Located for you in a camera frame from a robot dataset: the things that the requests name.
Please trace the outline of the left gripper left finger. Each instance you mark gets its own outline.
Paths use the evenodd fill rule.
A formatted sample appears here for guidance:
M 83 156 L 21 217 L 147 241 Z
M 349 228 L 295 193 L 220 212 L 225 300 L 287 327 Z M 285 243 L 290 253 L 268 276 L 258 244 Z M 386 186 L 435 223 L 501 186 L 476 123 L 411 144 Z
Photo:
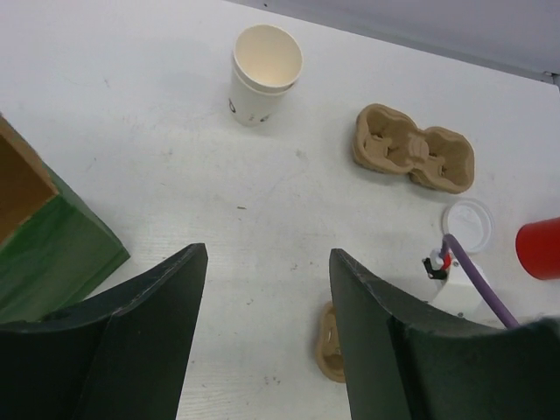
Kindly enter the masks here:
M 207 273 L 204 244 L 36 322 L 1 327 L 4 419 L 173 419 Z

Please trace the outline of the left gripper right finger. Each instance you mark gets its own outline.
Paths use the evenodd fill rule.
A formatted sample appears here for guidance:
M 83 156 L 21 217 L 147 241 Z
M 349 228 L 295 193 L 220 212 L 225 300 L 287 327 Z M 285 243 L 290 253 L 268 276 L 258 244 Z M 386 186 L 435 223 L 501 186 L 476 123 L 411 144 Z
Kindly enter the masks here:
M 458 318 L 339 248 L 329 274 L 352 418 L 558 418 L 557 319 L 496 329 Z

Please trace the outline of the brown green paper bag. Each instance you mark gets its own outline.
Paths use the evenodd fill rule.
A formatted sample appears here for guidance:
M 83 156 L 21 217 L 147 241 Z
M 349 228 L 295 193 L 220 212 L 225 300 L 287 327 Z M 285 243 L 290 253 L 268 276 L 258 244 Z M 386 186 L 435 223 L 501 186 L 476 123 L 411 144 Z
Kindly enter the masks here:
M 130 257 L 111 229 L 1 121 L 1 321 L 84 299 Z

